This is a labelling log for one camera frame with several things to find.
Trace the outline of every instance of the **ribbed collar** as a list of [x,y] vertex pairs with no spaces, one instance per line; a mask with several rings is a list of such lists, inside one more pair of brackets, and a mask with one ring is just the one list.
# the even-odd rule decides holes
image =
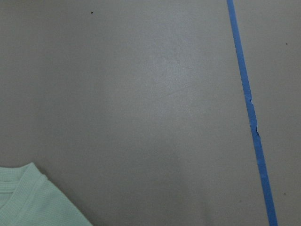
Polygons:
[[13,192],[0,208],[0,226],[8,226],[16,218],[42,175],[33,162],[16,168],[0,167],[0,190]]

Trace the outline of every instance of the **painter's tape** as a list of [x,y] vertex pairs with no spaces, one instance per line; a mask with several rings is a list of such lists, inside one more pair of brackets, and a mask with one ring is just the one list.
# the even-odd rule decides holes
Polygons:
[[237,59],[238,59],[240,77],[241,77],[241,82],[243,85],[243,90],[244,90],[244,95],[245,95],[246,108],[248,111],[251,133],[252,133],[252,137],[253,137],[253,144],[254,144],[254,148],[255,148],[257,165],[258,165],[266,210],[267,210],[268,219],[269,219],[269,225],[277,226],[278,223],[277,223],[277,217],[276,217],[276,212],[275,212],[275,207],[274,207],[274,202],[273,202],[273,196],[272,196],[272,191],[271,191],[270,184],[269,184],[268,171],[267,171],[267,167],[266,167],[265,160],[264,160],[261,140],[260,140],[260,136],[257,132],[257,119],[256,119],[254,105],[252,103],[251,88],[250,88],[250,84],[249,84],[248,74],[246,71],[245,58],[244,58],[243,48],[242,48],[241,41],[240,41],[238,24],[237,24],[237,20],[236,20],[233,0],[227,0],[227,3],[228,3],[228,10],[229,10],[230,22],[231,22],[231,27],[232,27],[232,33],[233,33],[233,38],[234,38],[234,43],[235,43],[236,55],[237,55]]

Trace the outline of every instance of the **blue tape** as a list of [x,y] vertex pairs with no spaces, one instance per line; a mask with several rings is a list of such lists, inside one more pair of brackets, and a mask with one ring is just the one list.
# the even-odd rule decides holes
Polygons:
[[258,165],[258,170],[261,179],[261,186],[263,190],[265,206],[266,206],[268,219],[269,219],[269,225],[277,226],[278,223],[277,223],[277,217],[276,217],[276,212],[275,212],[275,207],[273,202],[273,196],[269,184],[268,171],[264,160],[261,140],[260,140],[259,133],[257,132],[257,119],[256,119],[254,105],[252,103],[251,88],[249,84],[248,74],[246,71],[246,63],[245,63],[243,48],[240,41],[233,0],[227,0],[227,3],[228,3],[232,33],[233,33],[233,38],[235,43],[236,55],[238,59],[240,77],[243,85],[246,108],[248,111],[251,133],[253,137],[253,144],[254,144],[255,154],[257,159],[257,165]]

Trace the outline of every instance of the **green shirt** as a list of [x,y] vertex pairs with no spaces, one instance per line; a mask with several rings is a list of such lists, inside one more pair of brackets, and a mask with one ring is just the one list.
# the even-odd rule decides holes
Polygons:
[[33,162],[0,167],[0,226],[92,226]]

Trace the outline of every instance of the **mint green fabric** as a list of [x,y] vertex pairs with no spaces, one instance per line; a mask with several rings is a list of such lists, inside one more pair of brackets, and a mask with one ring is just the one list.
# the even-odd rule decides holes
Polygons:
[[0,167],[0,226],[92,226],[33,162]]

